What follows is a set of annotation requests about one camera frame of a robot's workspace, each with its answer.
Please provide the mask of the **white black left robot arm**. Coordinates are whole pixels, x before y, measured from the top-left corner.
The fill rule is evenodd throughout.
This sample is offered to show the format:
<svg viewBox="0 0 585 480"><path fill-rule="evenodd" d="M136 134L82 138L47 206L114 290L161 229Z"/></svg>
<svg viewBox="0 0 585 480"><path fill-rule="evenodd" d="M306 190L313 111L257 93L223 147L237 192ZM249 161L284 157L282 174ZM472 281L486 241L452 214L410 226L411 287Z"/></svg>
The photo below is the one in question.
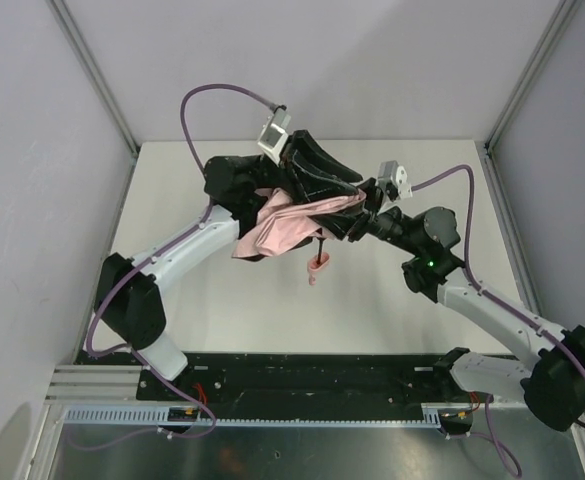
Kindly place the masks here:
<svg viewBox="0 0 585 480"><path fill-rule="evenodd" d="M361 174L326 152L306 130L258 154L215 155L203 166L208 203L163 244L103 262L94 320L104 322L147 368L174 380L187 356L167 332L162 295L218 250L258 262L316 239L347 234L346 217L365 199Z"/></svg>

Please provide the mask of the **pink folding umbrella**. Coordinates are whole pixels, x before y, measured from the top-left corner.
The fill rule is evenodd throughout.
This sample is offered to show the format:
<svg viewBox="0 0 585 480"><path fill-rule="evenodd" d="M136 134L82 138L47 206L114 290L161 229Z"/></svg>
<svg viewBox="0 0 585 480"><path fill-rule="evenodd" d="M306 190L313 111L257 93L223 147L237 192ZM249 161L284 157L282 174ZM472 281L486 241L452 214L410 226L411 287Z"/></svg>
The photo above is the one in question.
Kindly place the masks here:
<svg viewBox="0 0 585 480"><path fill-rule="evenodd" d="M366 194L356 188L354 195L294 204L288 193L276 188L257 213L256 225L238 240L232 257L243 260L259 255L274 257L292 250L304 240L336 240L336 229L320 226L313 217L358 207L365 199Z"/></svg>

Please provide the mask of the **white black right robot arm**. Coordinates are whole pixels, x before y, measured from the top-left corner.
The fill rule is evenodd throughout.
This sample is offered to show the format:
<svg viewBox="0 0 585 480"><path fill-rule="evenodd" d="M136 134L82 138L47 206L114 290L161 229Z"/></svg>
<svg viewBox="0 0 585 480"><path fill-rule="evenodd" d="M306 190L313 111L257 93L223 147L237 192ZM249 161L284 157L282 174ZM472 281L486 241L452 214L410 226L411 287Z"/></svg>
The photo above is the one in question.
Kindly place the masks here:
<svg viewBox="0 0 585 480"><path fill-rule="evenodd" d="M467 245L454 211L431 207L415 216L398 206L399 183L374 179L329 179L320 200L342 199L334 212L316 216L339 239L373 236L411 254L401 266L407 287L470 320L503 344L512 358L494 358L456 348L441 358L443 375L466 391L522 402L543 424L565 431L585 413L585 327L567 329L503 298L472 272L469 258L452 251Z"/></svg>

